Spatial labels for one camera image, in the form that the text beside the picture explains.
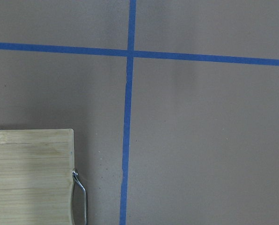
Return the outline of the bamboo cutting board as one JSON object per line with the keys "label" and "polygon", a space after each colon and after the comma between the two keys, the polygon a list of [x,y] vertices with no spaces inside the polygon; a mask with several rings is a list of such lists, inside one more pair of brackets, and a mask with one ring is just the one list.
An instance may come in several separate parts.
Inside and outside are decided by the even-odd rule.
{"label": "bamboo cutting board", "polygon": [[0,130],[0,225],[72,225],[74,131]]}

